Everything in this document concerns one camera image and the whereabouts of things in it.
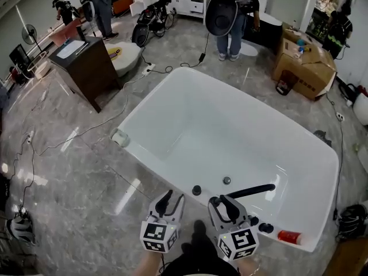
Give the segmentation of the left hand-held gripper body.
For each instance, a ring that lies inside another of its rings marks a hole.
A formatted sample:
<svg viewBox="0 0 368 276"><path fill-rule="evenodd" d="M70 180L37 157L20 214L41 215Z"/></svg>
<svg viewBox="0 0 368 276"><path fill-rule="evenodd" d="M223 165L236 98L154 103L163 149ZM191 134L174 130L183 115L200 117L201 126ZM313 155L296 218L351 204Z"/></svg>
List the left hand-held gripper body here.
<svg viewBox="0 0 368 276"><path fill-rule="evenodd" d="M142 222L140 241L146 251L161 254L168 253L179 238L183 211L172 216L159 217L159 214L149 211L147 219Z"/></svg>

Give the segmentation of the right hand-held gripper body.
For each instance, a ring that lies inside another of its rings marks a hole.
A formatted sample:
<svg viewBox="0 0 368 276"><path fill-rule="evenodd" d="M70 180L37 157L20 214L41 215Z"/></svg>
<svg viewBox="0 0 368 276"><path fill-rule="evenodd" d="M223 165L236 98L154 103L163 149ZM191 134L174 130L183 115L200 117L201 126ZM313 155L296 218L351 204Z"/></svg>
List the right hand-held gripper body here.
<svg viewBox="0 0 368 276"><path fill-rule="evenodd" d="M223 217L223 226L214 227L218 233L218 248L230 261L245 258L254 254L259 246L256 226L247 221L233 223L227 216Z"/></svg>

